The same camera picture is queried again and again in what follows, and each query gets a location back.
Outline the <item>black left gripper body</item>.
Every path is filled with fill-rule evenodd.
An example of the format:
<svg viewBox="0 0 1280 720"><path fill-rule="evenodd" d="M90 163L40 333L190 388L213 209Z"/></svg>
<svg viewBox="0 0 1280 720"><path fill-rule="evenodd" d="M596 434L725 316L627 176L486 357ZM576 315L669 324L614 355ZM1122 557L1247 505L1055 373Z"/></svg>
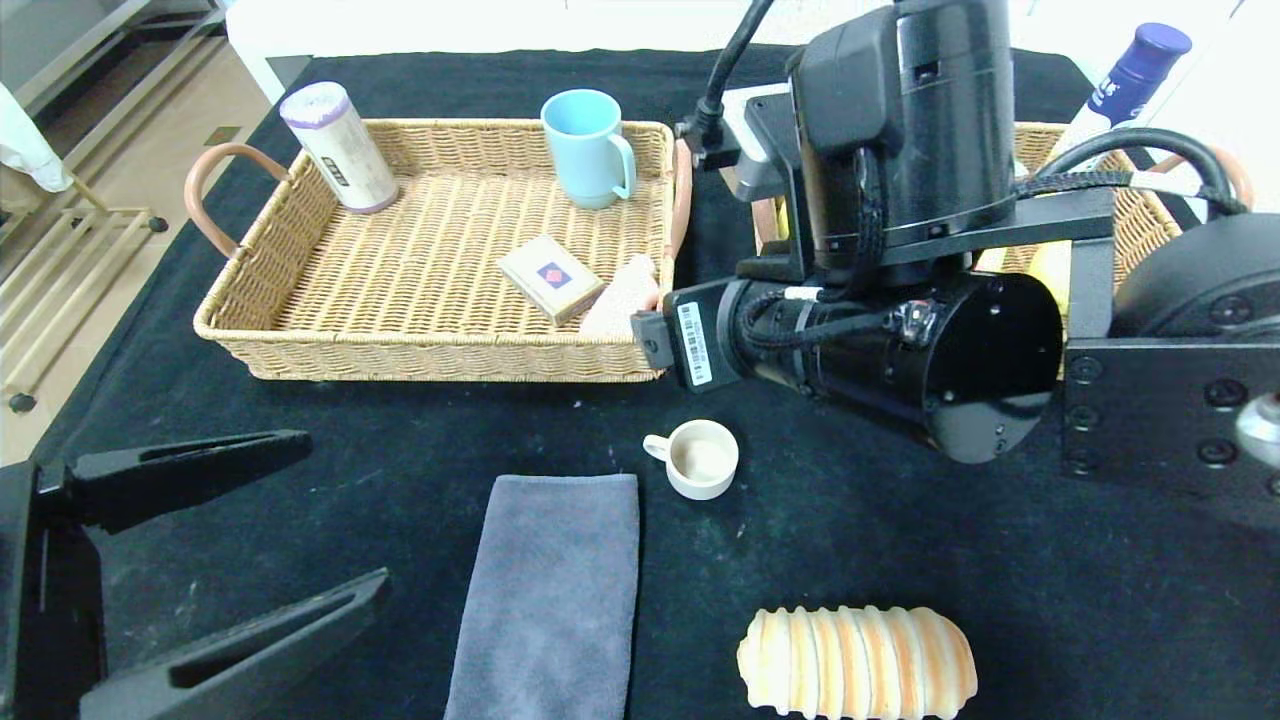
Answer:
<svg viewBox="0 0 1280 720"><path fill-rule="evenodd" d="M3 468L5 719L78 719L106 673L101 562L55 471Z"/></svg>

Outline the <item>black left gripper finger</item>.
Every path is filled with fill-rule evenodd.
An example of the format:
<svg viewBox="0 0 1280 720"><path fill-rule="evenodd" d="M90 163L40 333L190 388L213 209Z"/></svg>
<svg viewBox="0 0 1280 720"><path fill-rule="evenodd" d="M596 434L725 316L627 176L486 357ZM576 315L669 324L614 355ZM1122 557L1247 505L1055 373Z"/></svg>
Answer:
<svg viewBox="0 0 1280 720"><path fill-rule="evenodd" d="M251 618L110 676L82 719L251 719L369 629L381 570Z"/></svg>
<svg viewBox="0 0 1280 720"><path fill-rule="evenodd" d="M90 454L65 471L65 503L78 521L118 534L269 477L312 446L308 432L279 429Z"/></svg>

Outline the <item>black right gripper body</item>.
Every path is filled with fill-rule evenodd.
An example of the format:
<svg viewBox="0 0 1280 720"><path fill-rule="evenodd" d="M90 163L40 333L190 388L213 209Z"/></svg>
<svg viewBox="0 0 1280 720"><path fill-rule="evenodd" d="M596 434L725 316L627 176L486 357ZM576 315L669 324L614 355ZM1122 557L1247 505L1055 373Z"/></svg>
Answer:
<svg viewBox="0 0 1280 720"><path fill-rule="evenodd" d="M763 345L805 328L812 287L723 278L666 297L672 368L686 389L707 393L744 379L809 395L805 347Z"/></svg>

